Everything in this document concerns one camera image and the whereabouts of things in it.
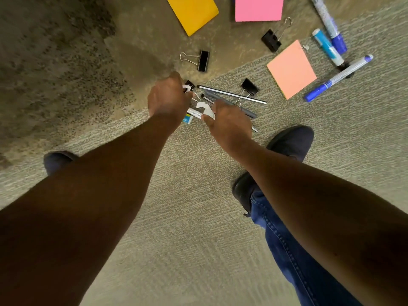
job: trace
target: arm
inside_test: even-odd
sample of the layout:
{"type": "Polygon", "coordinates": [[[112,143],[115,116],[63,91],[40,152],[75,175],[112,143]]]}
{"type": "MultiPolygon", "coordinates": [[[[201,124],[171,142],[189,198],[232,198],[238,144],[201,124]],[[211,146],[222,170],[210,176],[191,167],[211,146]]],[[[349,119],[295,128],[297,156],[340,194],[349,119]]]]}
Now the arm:
{"type": "Polygon", "coordinates": [[[142,205],[191,93],[173,73],[152,88],[151,118],[35,185],[0,211],[5,305],[78,305],[142,205]]]}
{"type": "Polygon", "coordinates": [[[251,140],[239,109],[216,102],[203,117],[252,175],[296,240],[365,305],[408,301],[408,215],[377,195],[251,140]]]}

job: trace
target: hand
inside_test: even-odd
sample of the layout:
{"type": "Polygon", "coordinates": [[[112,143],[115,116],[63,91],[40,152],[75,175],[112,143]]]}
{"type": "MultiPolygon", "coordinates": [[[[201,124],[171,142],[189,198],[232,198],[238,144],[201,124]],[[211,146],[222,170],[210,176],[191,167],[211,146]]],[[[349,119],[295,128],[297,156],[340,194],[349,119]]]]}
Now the hand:
{"type": "Polygon", "coordinates": [[[150,117],[167,115],[174,119],[178,126],[187,113],[192,97],[192,92],[183,92],[180,74],[173,72],[151,88],[147,97],[150,117]]]}
{"type": "Polygon", "coordinates": [[[237,148],[252,139],[251,120],[238,107],[221,100],[217,100],[212,109],[215,120],[207,115],[202,115],[201,119],[222,149],[232,155],[237,148]]]}

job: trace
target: yellow sticky note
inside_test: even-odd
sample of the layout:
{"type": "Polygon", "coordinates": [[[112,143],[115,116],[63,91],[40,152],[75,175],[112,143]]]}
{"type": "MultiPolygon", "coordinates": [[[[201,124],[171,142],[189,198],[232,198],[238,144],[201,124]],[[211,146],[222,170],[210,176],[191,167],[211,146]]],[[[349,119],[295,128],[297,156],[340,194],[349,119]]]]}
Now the yellow sticky note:
{"type": "Polygon", "coordinates": [[[192,35],[203,25],[218,15],[219,11],[214,0],[167,0],[178,20],[192,35]]]}
{"type": "Polygon", "coordinates": [[[267,66],[287,100],[317,78],[299,41],[282,51],[267,66]]]}

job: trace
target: denim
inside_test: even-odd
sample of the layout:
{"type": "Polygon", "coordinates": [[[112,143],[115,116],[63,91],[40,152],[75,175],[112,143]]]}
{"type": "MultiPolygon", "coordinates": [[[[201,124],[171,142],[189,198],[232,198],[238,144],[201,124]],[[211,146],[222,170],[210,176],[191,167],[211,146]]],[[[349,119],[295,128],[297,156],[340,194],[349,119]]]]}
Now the denim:
{"type": "Polygon", "coordinates": [[[252,221],[265,229],[266,242],[302,306],[361,305],[295,240],[262,191],[251,196],[252,221]]]}

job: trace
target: shoe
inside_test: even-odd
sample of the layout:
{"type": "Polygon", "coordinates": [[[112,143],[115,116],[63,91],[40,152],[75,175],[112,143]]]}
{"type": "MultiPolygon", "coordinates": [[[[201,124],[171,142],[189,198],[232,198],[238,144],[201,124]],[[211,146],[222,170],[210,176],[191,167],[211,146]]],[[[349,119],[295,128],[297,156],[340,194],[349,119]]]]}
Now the shoe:
{"type": "MultiPolygon", "coordinates": [[[[278,133],[266,148],[303,162],[312,146],[313,136],[312,128],[294,126],[278,133]]],[[[248,212],[244,214],[246,217],[251,216],[251,195],[257,189],[259,189],[258,185],[248,172],[241,175],[232,186],[232,194],[248,212]]]]}
{"type": "Polygon", "coordinates": [[[50,176],[54,174],[57,170],[78,158],[76,154],[70,153],[69,151],[55,151],[46,154],[44,156],[44,167],[47,171],[47,175],[50,176]]]}

